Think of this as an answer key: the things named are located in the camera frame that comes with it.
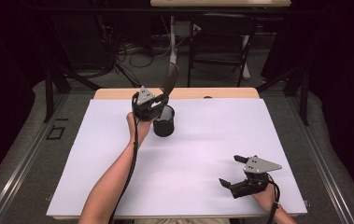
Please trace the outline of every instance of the white table surface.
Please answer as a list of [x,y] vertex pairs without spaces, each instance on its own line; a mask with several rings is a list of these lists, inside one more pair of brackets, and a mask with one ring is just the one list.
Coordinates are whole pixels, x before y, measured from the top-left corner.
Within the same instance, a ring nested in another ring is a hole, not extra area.
[[[270,172],[292,215],[306,208],[262,99],[171,99],[175,131],[152,130],[138,151],[135,172],[115,218],[255,217],[265,213],[250,197],[234,199],[219,183],[243,181],[234,155],[282,165]],[[91,100],[47,216],[78,217],[92,186],[128,141],[131,100]]]

